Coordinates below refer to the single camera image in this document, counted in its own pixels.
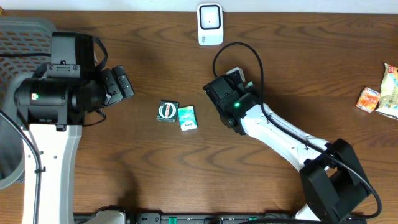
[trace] gray plastic basket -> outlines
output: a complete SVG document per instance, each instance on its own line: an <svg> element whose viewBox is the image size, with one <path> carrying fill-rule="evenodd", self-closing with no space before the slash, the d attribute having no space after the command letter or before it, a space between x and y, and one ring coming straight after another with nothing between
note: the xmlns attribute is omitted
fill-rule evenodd
<svg viewBox="0 0 398 224"><path fill-rule="evenodd" d="M0 54L50 53L55 26L45 19L0 17ZM15 89L50 57L0 57L0 109L16 120ZM21 137L0 119L0 189L24 179Z"/></svg>

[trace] wood grain surface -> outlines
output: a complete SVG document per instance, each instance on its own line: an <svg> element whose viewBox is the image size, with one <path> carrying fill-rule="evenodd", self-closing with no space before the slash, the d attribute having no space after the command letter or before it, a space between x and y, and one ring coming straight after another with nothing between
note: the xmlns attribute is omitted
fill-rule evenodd
<svg viewBox="0 0 398 224"><path fill-rule="evenodd" d="M202 87L221 46L202 47L191 12L7 11L41 17L58 30L101 38L108 67L122 65L134 98L83 130L76 157L74 211L105 205L164 213L295 213L304 204L298 172L276 152L220 121ZM369 223L397 223L398 121L355 107L364 87L380 90L383 63L398 66L398 15L224 14L224 44L252 45L264 64L265 102L320 138L350 142L383 202ZM252 53L234 46L216 70L241 67L259 85ZM159 100L193 105L198 129L156 120ZM87 117L87 123L99 119ZM0 191L1 223L22 220L23 184ZM372 213L372 197L357 212Z"/></svg>

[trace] white and green snack bag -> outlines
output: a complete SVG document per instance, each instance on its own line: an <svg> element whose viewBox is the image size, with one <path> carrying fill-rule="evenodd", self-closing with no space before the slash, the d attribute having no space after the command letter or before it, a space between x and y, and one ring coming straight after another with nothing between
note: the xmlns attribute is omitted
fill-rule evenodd
<svg viewBox="0 0 398 224"><path fill-rule="evenodd" d="M193 106L179 108L178 120L180 121L181 131L188 131L198 128Z"/></svg>

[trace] orange box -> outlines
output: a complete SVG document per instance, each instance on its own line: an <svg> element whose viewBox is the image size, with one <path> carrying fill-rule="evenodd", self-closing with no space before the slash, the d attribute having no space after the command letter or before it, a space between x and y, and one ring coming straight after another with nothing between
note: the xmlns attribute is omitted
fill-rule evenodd
<svg viewBox="0 0 398 224"><path fill-rule="evenodd" d="M361 108L362 110L365 110L368 113L371 113L372 111L374 111L374 109L376 109L376 105L379 102L379 99L380 93L366 87L362 91L361 96L356 103L356 106L358 108Z"/></svg>

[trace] white wall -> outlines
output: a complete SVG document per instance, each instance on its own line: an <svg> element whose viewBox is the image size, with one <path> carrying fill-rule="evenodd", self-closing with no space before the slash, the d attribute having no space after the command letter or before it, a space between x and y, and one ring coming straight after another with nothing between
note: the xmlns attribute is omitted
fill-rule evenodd
<svg viewBox="0 0 398 224"><path fill-rule="evenodd" d="M196 11L201 0L2 0L4 9ZM226 12L398 13L398 0L215 0Z"/></svg>

